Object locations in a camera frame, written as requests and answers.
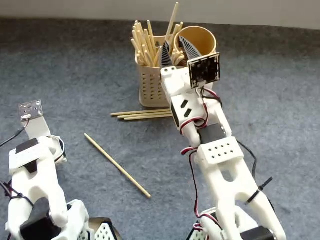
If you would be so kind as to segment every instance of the white robotic arm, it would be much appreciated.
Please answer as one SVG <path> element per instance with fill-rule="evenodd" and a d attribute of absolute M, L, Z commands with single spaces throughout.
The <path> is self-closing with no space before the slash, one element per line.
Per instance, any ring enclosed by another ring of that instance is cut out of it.
<path fill-rule="evenodd" d="M 65 144 L 50 133 L 41 101 L 19 106 L 29 139 L 9 153 L 12 175 L 6 230 L 16 240 L 116 240 L 110 221 L 89 227 L 89 214 L 80 200 L 66 203 L 56 164 L 66 162 Z M 37 200 L 46 198 L 49 209 L 30 217 Z"/>
<path fill-rule="evenodd" d="M 200 165 L 216 208 L 208 212 L 214 221 L 201 217 L 203 230 L 211 240 L 286 240 L 286 234 L 268 200 L 259 189 L 245 161 L 244 154 L 232 136 L 230 125 L 217 98 L 203 98 L 200 91 L 211 91 L 213 81 L 205 81 L 192 68 L 203 68 L 206 62 L 217 63 L 219 54 L 200 57 L 188 62 L 188 68 L 174 66 L 161 69 L 162 88 L 170 104 L 177 129 L 188 138 L 190 149 L 197 150 L 195 160 Z M 232 180 L 224 178 L 229 172 Z M 247 202 L 258 215 L 259 227 L 248 214 L 235 205 L 236 200 Z"/>

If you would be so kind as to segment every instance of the yellow cup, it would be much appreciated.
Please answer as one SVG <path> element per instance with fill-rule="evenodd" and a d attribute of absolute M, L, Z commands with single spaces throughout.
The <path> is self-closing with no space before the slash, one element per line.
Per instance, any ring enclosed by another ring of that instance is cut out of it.
<path fill-rule="evenodd" d="M 200 26 L 188 26 L 183 28 L 174 38 L 174 48 L 180 51 L 178 37 L 187 39 L 198 49 L 201 55 L 213 54 L 216 52 L 217 41 L 215 36 L 208 29 Z"/>

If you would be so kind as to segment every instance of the small circuit board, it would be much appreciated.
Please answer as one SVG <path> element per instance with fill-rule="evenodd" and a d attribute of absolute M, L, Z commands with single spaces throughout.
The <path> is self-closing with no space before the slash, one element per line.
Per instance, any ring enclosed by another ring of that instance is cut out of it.
<path fill-rule="evenodd" d="M 220 53 L 201 56 L 187 62 L 191 88 L 220 80 Z"/>
<path fill-rule="evenodd" d="M 19 105 L 19 116 L 21 121 L 40 118 L 43 115 L 41 100 L 30 101 Z"/>

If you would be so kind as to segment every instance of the gray carpet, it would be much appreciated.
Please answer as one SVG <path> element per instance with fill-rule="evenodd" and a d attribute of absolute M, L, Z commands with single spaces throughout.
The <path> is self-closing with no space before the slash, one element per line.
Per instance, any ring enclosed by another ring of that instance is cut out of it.
<path fill-rule="evenodd" d="M 216 91 L 233 134 L 259 159 L 257 182 L 289 240 L 320 235 L 320 31 L 201 24 L 221 52 Z M 129 21 L 0 20 L 0 142 L 19 127 L 18 104 L 42 100 L 51 132 L 65 143 L 57 167 L 67 201 L 82 200 L 91 217 L 110 217 L 125 240 L 183 240 L 196 221 L 188 145 L 172 119 L 121 122 L 110 113 L 142 109 Z M 167 23 L 154 23 L 163 35 Z M 84 138 L 91 135 L 151 194 L 147 199 Z M 8 153 L 0 149 L 0 179 Z M 251 168 L 253 160 L 245 152 Z M 200 209 L 210 195 L 196 167 Z M 0 236 L 8 199 L 1 193 Z"/>

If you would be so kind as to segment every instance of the cable tie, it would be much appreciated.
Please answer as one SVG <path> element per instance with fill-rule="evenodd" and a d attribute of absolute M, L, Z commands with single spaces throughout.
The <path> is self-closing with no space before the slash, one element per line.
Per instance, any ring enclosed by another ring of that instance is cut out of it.
<path fill-rule="evenodd" d="M 251 203 L 251 202 L 256 198 L 256 196 L 257 196 L 260 192 L 262 192 L 262 191 L 265 189 L 265 187 L 266 187 L 272 180 L 273 180 L 273 178 L 270 177 L 267 181 L 265 181 L 264 184 L 262 184 L 261 186 L 258 186 L 258 190 L 255 191 L 255 193 L 245 202 L 245 205 L 248 205 L 249 203 Z"/>

